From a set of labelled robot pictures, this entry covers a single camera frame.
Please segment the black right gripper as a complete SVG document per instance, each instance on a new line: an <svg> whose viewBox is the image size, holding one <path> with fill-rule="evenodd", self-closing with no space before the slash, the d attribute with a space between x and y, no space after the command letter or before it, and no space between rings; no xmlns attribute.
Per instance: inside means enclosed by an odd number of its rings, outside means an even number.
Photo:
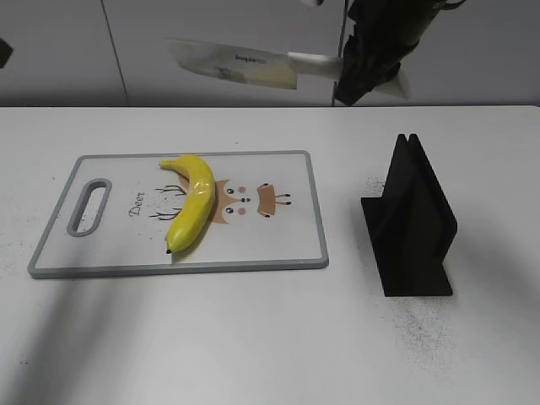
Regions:
<svg viewBox="0 0 540 405"><path fill-rule="evenodd" d="M335 100L353 105L394 79L400 61L419 44L439 13L437 1L355 1L348 10L354 32L343 49Z"/></svg>

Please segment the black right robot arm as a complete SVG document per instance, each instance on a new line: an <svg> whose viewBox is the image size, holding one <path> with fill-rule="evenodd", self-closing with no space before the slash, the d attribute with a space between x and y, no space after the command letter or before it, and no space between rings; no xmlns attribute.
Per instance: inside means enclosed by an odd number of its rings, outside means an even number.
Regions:
<svg viewBox="0 0 540 405"><path fill-rule="evenodd" d="M351 106L375 87L394 79L401 61L418 46L423 33L442 10L462 1L354 1L347 16L354 32L343 48L343 68L334 99Z"/></svg>

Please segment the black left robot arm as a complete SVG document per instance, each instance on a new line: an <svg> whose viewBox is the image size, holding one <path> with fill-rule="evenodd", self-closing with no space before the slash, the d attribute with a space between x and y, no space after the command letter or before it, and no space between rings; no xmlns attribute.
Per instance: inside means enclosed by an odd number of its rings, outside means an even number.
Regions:
<svg viewBox="0 0 540 405"><path fill-rule="evenodd" d="M13 52L14 49L4 39L0 39L0 68L6 66Z"/></svg>

